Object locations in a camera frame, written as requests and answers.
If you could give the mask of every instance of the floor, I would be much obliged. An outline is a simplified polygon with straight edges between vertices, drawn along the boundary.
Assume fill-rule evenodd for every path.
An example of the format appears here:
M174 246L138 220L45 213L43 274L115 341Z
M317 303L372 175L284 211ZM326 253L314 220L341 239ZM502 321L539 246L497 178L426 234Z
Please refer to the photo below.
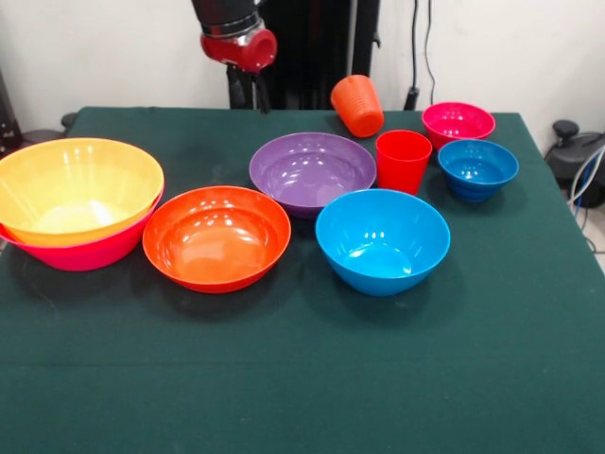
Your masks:
M578 213L576 221L578 226L581 228L584 223L584 213L586 210L581 209ZM605 273L605 204L599 206L597 209L588 210L588 218L586 219L586 226L584 227L584 236L589 238L598 251L604 253L596 254L595 258L598 264L601 266L603 273Z

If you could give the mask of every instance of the blue bowl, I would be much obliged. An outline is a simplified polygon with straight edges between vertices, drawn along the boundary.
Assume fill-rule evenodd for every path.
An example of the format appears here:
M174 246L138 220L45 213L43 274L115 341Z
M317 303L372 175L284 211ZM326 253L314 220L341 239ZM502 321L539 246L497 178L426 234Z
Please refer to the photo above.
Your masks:
M485 201L519 172L510 151L486 140L450 142L438 161L450 189L464 201Z
M450 247L450 230L435 208L389 189L366 189L334 199L320 212L315 230L334 271L371 296L394 295L415 286Z

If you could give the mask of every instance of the white wall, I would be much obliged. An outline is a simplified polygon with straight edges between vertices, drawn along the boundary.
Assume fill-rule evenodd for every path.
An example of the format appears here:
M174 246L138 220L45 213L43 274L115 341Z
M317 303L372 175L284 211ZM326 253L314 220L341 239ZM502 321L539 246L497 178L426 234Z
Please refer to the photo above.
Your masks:
M0 0L0 66L23 130L85 105L228 106L189 0Z
M411 81L412 4L382 0L372 77L385 109L402 108ZM605 130L605 2L434 4L436 100L521 112L541 148L560 117ZM429 80L419 57L422 109ZM24 130L57 128L62 114L84 105L228 105L224 68L203 55L189 0L1 0L0 65Z
M421 97L427 0L420 0ZM433 0L429 59L436 102L472 102L491 112L520 112L541 150L559 118L605 131L605 2L602 0ZM411 83L412 0L382 0L382 48L372 78L385 109L401 109Z

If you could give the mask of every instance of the upside-down cup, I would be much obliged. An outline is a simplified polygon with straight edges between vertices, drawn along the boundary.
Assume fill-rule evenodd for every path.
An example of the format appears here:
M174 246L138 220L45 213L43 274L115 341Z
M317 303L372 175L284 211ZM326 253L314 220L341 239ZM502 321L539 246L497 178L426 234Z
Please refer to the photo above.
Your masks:
M336 84L330 99L342 122L356 137L371 137L385 123L378 94L366 76L344 78Z

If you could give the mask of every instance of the cable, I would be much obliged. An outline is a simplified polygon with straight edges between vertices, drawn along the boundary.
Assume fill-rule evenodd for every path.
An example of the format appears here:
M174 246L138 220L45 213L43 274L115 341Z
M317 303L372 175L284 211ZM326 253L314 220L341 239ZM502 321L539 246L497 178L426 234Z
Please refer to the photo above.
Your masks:
M579 197L584 192L586 192L586 189L588 189L588 186L590 186L590 184L593 182L593 179L595 178L596 173L598 172L598 168L600 167L601 160L603 159L603 155L605 155L605 147L601 147L597 151L595 151L593 154L591 154L590 157L586 161L584 161L584 163L579 167L578 173L576 173L576 176L574 177L574 182L571 185L571 190L569 191L570 197L569 197L569 201L567 201L567 204L569 204L569 205L573 204L574 201L579 199ZM584 169L594 159L596 159L596 163L595 163L595 166L593 167L593 171L590 173L590 176L588 177L588 181L582 186L581 190L577 193L576 186L578 185L578 180L579 180L580 176L582 175L582 172L584 171Z
M586 242L588 243L588 246L590 248L590 252L593 253L594 255L602 255L605 254L605 251L598 251L596 249L596 244L595 242L590 239L588 236L585 236L584 239L586 240Z
M548 151L546 152L546 154L544 155L544 160L548 159L548 156L550 156L550 153L552 153L552 150L555 149L556 147L558 147L559 144L555 144L553 146L551 146Z
M586 205L586 209L584 210L584 220L582 221L582 225L579 227L582 232L586 228L586 222L588 222L588 205Z
M412 16L412 88L416 87L418 66L416 64L416 19L418 18L418 0L414 0L414 14Z
M431 78L430 102L432 106L435 104L435 76L433 75L433 70L431 69L431 63L428 60L428 38L431 34L431 26L433 25L433 0L428 0L427 21L428 24L426 25L426 35L424 36L424 60L426 61L426 70L428 71L428 76Z
M582 176L582 186L586 185L586 180L588 179L588 172L590 172L592 169L590 167L590 164L584 169L584 174ZM579 213L579 209L582 206L582 198L584 196L579 196L578 202L576 203L576 218L578 218L578 213ZM586 211L586 216L584 216L584 226L586 226L586 219L588 218L588 210Z
M592 140L589 140L585 144L582 144L582 146L583 147L590 147L591 145L595 144L596 142L601 141L603 138L605 138L605 132L602 132L597 137L593 138Z
M412 17L412 86L407 91L404 111L415 111L416 101L420 90L416 86L418 82L418 63L416 62L416 20L418 18L418 0L414 0L414 15Z

